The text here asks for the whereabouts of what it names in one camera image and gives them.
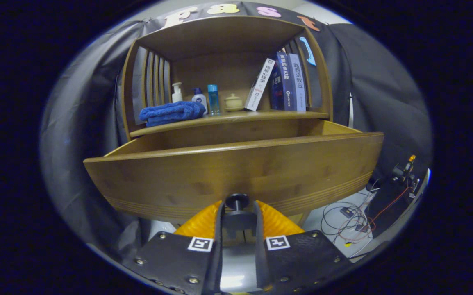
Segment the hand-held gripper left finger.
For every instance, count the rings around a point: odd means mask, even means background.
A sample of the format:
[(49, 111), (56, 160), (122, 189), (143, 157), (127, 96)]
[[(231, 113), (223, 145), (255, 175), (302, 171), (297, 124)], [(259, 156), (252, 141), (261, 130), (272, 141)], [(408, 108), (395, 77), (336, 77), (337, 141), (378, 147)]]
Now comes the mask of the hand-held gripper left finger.
[(175, 232), (159, 231), (124, 267), (144, 284), (166, 295), (216, 295), (222, 271), (222, 217), (217, 201)]

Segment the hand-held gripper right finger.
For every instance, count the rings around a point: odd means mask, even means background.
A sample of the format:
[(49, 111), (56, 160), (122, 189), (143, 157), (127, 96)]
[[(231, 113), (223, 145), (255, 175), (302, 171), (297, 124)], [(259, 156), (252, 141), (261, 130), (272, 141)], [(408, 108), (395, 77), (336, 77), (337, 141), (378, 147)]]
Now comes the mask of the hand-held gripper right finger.
[(254, 213), (257, 287), (264, 293), (315, 293), (353, 268), (320, 230), (305, 231), (259, 200)]

